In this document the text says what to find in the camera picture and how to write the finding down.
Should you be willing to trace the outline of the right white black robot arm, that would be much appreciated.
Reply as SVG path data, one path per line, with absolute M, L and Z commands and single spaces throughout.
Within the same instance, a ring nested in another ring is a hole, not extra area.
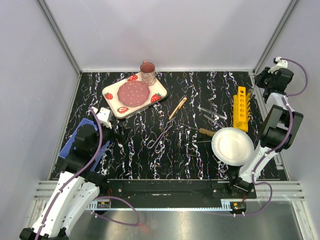
M 270 110 L 259 132 L 256 150 L 227 185 L 226 191 L 230 197 L 236 199 L 251 193 L 267 163 L 292 145 L 304 118 L 303 114 L 292 109 L 285 93 L 293 76 L 294 73 L 287 67 L 274 66 L 265 67 L 255 77 L 255 85 L 264 90 L 262 97 Z

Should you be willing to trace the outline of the yellow test tube rack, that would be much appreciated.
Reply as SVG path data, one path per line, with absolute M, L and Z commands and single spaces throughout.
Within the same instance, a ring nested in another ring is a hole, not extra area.
M 246 100 L 246 88 L 238 86 L 237 94 L 233 96 L 232 126 L 244 132 L 249 131 L 250 101 Z

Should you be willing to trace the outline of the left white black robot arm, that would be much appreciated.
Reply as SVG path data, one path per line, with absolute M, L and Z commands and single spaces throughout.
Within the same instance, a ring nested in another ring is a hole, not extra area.
M 94 198 L 108 193 L 107 178 L 95 172 L 104 151 L 116 141 L 112 124 L 84 119 L 62 148 L 58 183 L 40 217 L 24 228 L 21 240 L 67 240 Z

